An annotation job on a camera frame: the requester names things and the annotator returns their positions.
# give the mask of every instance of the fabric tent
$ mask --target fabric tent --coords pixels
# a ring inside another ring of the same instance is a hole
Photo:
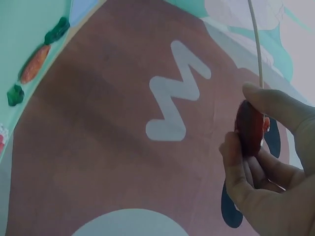
[[[314,104],[315,2],[252,1],[265,87]],[[61,16],[70,29],[19,84]],[[258,84],[247,0],[4,0],[0,17],[1,235],[255,235],[218,151]],[[301,167],[273,119],[264,145]]]

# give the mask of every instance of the green felt decoration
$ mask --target green felt decoration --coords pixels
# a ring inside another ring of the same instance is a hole
[[[49,45],[58,41],[70,28],[70,23],[66,17],[61,17],[58,24],[45,35],[45,44]]]
[[[17,104],[20,104],[24,99],[24,91],[21,86],[14,85],[7,93],[8,104],[10,107],[14,107]]]

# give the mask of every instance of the fingernail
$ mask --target fingernail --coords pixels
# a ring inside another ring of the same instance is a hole
[[[243,90],[245,90],[246,92],[254,93],[258,92],[260,90],[260,87],[251,82],[245,82],[243,84]]]

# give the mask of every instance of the brown fabric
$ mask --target brown fabric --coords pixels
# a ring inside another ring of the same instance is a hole
[[[192,70],[200,98],[173,98],[184,140],[154,142],[146,123],[163,116],[149,81],[181,80],[173,40],[212,78]],[[244,81],[258,77],[237,69],[199,19],[162,0],[109,0],[60,54],[16,128],[6,235],[70,236],[124,208],[160,212],[190,236],[254,235],[246,220],[232,229],[221,216],[218,146],[233,129]]]

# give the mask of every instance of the light blue patch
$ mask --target light blue patch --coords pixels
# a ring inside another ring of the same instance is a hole
[[[284,12],[286,13],[286,15],[288,17],[291,18],[291,20],[293,20],[295,23],[297,23],[300,27],[307,30],[308,32],[314,32],[314,30],[312,28],[308,27],[306,24],[301,22],[288,8],[285,7]]]
[[[145,209],[122,209],[87,222],[72,236],[188,236],[167,216]]]
[[[253,30],[240,27],[228,27],[232,33],[240,34],[255,41]],[[280,26],[272,30],[259,31],[260,44],[273,56],[274,66],[291,82],[293,76],[293,61],[289,53],[283,48],[280,40]]]
[[[179,7],[180,9],[198,18],[209,16],[205,8],[205,0],[165,0],[165,1]]]
[[[71,27],[80,23],[97,3],[98,0],[73,0],[69,19]]]

